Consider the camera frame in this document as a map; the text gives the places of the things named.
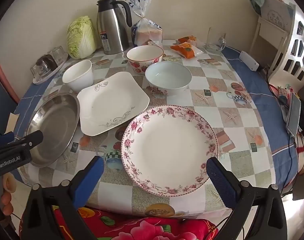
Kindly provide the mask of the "stainless steel round pan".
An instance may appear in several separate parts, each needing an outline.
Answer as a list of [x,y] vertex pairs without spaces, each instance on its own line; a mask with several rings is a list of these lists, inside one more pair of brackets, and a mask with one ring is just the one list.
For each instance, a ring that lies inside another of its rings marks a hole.
[[31,117],[27,134],[41,131],[43,140],[33,147],[31,164],[46,167],[58,159],[72,141],[79,122],[80,105],[72,93],[50,97]]

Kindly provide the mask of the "pink floral round plate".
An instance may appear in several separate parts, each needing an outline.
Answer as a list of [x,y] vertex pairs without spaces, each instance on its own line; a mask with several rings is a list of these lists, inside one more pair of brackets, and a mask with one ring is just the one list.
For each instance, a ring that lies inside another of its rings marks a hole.
[[128,176],[144,191],[161,197],[190,194],[209,179],[206,162],[220,156],[208,121],[190,108],[150,108],[128,124],[121,159]]

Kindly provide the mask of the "white square plate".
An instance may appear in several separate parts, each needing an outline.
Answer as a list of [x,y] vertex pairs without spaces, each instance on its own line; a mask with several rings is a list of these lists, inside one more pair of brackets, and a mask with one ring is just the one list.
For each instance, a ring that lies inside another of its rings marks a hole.
[[90,137],[113,129],[145,111],[150,98],[128,72],[119,72],[77,95],[80,127]]

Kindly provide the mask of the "white square bowl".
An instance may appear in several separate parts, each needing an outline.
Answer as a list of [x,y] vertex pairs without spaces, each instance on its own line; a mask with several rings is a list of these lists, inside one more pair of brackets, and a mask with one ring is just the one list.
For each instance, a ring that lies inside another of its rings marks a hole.
[[64,72],[62,81],[76,93],[92,86],[94,83],[92,62],[83,60],[72,65]]

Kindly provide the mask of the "pale blue white bowl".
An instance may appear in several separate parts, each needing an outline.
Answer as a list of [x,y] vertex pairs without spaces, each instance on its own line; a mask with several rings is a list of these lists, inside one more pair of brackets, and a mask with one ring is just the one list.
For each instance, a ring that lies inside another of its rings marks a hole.
[[154,93],[174,96],[187,89],[192,81],[192,74],[182,64],[162,61],[150,65],[145,72],[145,78]]

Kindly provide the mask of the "red rimmed floral bowl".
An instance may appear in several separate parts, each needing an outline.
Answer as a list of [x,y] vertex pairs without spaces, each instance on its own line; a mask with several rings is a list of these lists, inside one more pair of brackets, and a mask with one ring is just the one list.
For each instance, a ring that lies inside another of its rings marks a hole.
[[126,58],[135,73],[144,75],[150,65],[162,61],[163,54],[159,46],[142,45],[130,49]]

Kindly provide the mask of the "red floral cushion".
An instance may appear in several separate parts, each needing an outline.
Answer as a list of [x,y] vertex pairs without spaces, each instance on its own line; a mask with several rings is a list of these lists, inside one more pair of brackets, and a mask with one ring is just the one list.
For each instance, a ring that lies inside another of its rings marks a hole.
[[78,213],[97,239],[214,239],[219,232],[206,219],[134,217],[90,207]]

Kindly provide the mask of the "patterned plastic tablecloth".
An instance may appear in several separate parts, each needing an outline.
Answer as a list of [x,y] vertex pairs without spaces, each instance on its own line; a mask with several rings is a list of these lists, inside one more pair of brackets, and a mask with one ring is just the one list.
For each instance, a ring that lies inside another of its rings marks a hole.
[[71,179],[95,156],[105,168],[88,203],[104,210],[143,215],[196,216],[223,210],[224,204],[205,172],[215,152],[240,180],[280,189],[297,174],[297,153],[276,98],[265,80],[232,48],[181,58],[164,44],[165,61],[187,67],[192,81],[174,96],[157,94],[132,70],[125,54],[96,52],[95,82],[106,89],[113,76],[127,73],[145,92],[145,111],[128,112],[117,126],[95,137],[77,130],[63,155],[47,167],[25,165],[17,177],[31,186],[58,185]]

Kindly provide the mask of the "oval tray with glasses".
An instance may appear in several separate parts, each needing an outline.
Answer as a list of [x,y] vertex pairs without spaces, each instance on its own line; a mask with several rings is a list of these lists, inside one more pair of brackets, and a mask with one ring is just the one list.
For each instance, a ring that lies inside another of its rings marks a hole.
[[39,85],[53,77],[68,59],[68,53],[61,46],[55,47],[42,55],[30,68],[33,75],[32,83]]

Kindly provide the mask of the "white plastic chair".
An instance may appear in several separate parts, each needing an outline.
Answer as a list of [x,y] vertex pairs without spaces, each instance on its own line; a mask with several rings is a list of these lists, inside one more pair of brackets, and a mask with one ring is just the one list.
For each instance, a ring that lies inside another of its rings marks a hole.
[[304,13],[297,6],[281,56],[269,68],[268,82],[275,87],[289,86],[296,93],[304,86]]

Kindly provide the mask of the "orange snack packet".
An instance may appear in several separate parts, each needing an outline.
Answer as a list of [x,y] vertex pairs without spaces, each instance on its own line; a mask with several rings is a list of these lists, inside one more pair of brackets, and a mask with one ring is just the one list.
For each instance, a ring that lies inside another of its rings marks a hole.
[[198,45],[198,40],[193,35],[179,38],[177,41],[179,43],[185,43],[185,42],[187,42],[187,43],[189,43],[189,44],[191,44],[193,46],[197,46]]
[[202,50],[188,42],[174,44],[170,48],[179,55],[183,56],[185,59],[192,59],[204,53]]

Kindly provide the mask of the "clear glass mug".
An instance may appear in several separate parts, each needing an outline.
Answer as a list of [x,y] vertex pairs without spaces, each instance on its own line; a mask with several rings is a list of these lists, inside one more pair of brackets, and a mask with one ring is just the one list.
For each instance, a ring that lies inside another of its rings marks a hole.
[[210,27],[207,34],[205,49],[213,53],[220,53],[226,47],[226,33]]

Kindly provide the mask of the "cream wooden shelf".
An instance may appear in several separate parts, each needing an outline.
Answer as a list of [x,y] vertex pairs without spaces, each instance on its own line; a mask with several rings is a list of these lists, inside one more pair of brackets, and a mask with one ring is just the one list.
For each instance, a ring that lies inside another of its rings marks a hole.
[[262,65],[277,66],[287,51],[295,22],[296,5],[284,0],[250,0],[258,15],[248,54]]

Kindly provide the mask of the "orange snack packet back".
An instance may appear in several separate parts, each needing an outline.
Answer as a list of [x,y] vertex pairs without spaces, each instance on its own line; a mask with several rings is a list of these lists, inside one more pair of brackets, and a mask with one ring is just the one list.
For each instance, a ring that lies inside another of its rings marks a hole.
[[193,46],[197,46],[198,45],[198,40],[193,35],[179,38],[177,41],[179,43],[185,43],[185,42],[187,42],[187,43],[189,43],[189,44],[191,44]]

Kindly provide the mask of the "stainless steel thermos jug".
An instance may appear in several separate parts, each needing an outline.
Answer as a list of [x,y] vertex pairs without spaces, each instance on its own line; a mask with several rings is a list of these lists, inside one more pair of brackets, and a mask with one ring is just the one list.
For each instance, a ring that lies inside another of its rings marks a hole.
[[127,27],[132,27],[132,15],[125,1],[99,0],[96,26],[104,53],[113,55],[129,48]]

